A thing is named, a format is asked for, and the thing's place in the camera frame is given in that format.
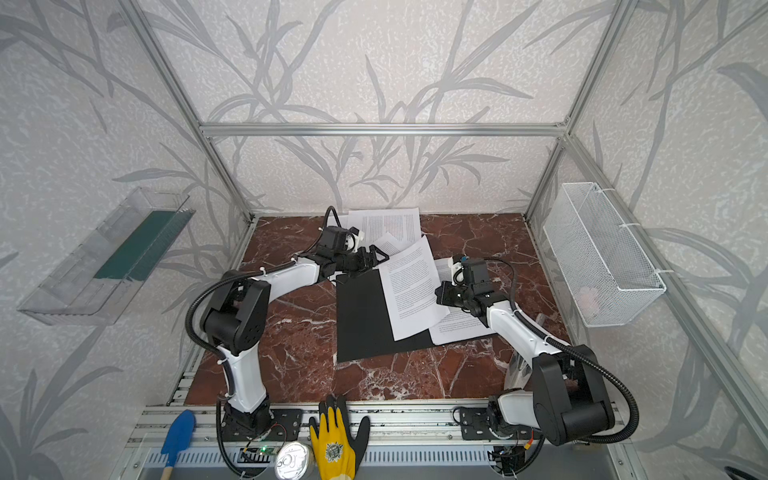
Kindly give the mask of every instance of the transparent plastic bin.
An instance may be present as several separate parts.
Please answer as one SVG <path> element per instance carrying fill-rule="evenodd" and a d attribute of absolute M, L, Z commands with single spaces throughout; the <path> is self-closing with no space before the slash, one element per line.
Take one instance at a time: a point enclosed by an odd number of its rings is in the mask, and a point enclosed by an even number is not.
<path fill-rule="evenodd" d="M 134 189 L 18 310 L 48 325 L 114 324 L 194 214 L 188 198 Z"/>
<path fill-rule="evenodd" d="M 595 183 L 562 184 L 544 232 L 586 326 L 626 325 L 667 290 Z"/>

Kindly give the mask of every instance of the black mounting plate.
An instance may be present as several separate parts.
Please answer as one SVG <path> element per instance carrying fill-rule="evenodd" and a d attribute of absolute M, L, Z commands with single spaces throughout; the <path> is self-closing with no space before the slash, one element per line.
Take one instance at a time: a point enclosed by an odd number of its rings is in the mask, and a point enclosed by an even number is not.
<path fill-rule="evenodd" d="M 488 417 L 488 409 L 470 409 L 459 407 L 458 422 L 462 427 L 463 440 L 499 440 L 500 438 L 491 432 L 491 419 Z M 515 425 L 515 430 L 511 432 L 509 439 L 502 436 L 503 440 L 528 441 L 531 439 L 531 427 L 527 425 Z M 538 439 L 541 435 L 534 432 L 534 438 Z"/>
<path fill-rule="evenodd" d="M 274 426 L 270 432 L 259 442 L 293 442 L 299 439 L 299 430 L 301 429 L 301 409 L 270 409 L 273 418 L 273 424 L 281 425 L 285 428 L 283 431 L 279 426 Z M 225 442 L 247 442 L 252 433 L 238 425 L 228 418 L 225 413 L 223 418 L 224 425 L 221 427 L 221 438 Z"/>

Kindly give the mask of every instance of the blue shovel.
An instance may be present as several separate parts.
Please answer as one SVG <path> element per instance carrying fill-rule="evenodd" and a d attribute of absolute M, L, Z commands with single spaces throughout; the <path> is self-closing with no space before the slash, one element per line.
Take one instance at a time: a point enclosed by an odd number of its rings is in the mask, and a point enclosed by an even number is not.
<path fill-rule="evenodd" d="M 194 430 L 194 414 L 191 410 L 184 410 L 171 424 L 163 448 L 160 450 L 161 454 L 168 454 L 168 460 L 165 462 L 163 476 L 160 477 L 160 480 L 169 480 L 179 452 L 190 446 L 192 430 Z"/>

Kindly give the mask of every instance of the glove logo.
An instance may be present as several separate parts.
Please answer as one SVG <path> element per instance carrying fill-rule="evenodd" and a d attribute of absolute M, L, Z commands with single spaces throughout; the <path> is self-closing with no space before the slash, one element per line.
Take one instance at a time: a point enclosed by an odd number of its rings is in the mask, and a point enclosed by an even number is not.
<path fill-rule="evenodd" d="M 342 453 L 344 453 L 344 445 L 336 442 L 326 445 L 326 460 L 328 462 L 338 462 Z"/>

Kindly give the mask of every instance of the black folder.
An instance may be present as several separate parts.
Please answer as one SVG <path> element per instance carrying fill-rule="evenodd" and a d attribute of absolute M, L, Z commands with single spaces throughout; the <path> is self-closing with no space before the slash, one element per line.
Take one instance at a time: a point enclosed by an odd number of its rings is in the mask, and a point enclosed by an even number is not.
<path fill-rule="evenodd" d="M 394 340 L 378 270 L 356 278 L 336 277 L 336 361 L 348 362 L 433 346 L 428 329 L 397 342 Z"/>

